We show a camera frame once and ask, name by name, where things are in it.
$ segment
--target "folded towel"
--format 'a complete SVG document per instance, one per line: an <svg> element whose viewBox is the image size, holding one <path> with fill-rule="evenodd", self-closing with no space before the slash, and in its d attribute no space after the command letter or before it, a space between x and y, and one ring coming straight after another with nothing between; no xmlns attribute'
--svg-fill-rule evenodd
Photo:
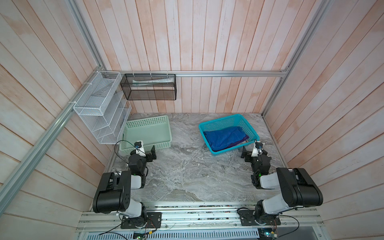
<svg viewBox="0 0 384 240"><path fill-rule="evenodd" d="M205 131L203 133L214 152L233 147L249 138L241 127L227 127L221 130Z"/></svg>

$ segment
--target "blue plastic basket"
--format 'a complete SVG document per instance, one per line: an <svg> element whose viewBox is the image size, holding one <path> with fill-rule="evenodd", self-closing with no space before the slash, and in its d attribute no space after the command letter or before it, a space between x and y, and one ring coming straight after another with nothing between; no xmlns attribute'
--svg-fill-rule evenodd
<svg viewBox="0 0 384 240"><path fill-rule="evenodd" d="M207 139L205 138L205 135L203 132L221 130L221 129L224 129L226 127L232 127L232 126L239 126L239 127L243 128L243 131L245 132L245 134L249 136L249 138L247 139L247 142L233 146L233 147L230 147L230 148L226 148L226 149L221 150L221 151L217 151L217 152L212 151L211 146L209 146L209 143L208 143ZM249 124L249 122L240 114L235 114L232 116L215 119L215 120L211 120L208 122L202 122L199 124L199 129L200 129L200 133L204 139L205 144L207 145L207 147L209 148L209 151L211 151L212 154L220 154L220 153L227 152L227 151L239 148L239 147L249 145L249 144L253 143L255 139L257 141L260 141L259 135L257 135L256 131Z"/></svg>

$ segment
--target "black mesh basket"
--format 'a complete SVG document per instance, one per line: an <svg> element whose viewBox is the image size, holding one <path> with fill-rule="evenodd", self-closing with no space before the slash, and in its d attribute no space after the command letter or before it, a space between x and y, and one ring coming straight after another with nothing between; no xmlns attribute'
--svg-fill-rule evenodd
<svg viewBox="0 0 384 240"><path fill-rule="evenodd" d="M120 86L127 100L176 100L175 74L126 73Z"/></svg>

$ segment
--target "wire mesh organizer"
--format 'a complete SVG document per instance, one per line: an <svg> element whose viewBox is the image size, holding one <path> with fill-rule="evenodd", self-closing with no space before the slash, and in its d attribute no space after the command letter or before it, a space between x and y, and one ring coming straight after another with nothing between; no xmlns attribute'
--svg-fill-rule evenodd
<svg viewBox="0 0 384 240"><path fill-rule="evenodd" d="M123 91L115 91L119 72L99 72L74 106L75 111L100 144L115 144L132 109L126 108Z"/></svg>
<svg viewBox="0 0 384 240"><path fill-rule="evenodd" d="M175 74L127 73L120 86L127 100L176 100Z"/></svg>

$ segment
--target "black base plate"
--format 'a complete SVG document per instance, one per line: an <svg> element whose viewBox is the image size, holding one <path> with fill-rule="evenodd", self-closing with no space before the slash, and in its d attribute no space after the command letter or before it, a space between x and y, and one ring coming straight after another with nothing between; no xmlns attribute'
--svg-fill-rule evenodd
<svg viewBox="0 0 384 240"><path fill-rule="evenodd" d="M239 211L243 217L240 217L241 226L260 226L258 222L255 220L255 216L253 215L254 210L240 210ZM266 222L266 225L281 225L280 219L275 216L270 216L268 218L264 218L263 221Z"/></svg>
<svg viewBox="0 0 384 240"><path fill-rule="evenodd" d="M160 226L161 226L161 212L147 212L147 216L148 216L147 228L153 228L153 226L155 226L155 228L160 228ZM129 219L127 219L127 220L125 220L125 219L126 218L123 217L123 221L122 221L122 224L120 226L121 229L137 229L137 227L135 227L135 225L133 225L133 223Z"/></svg>

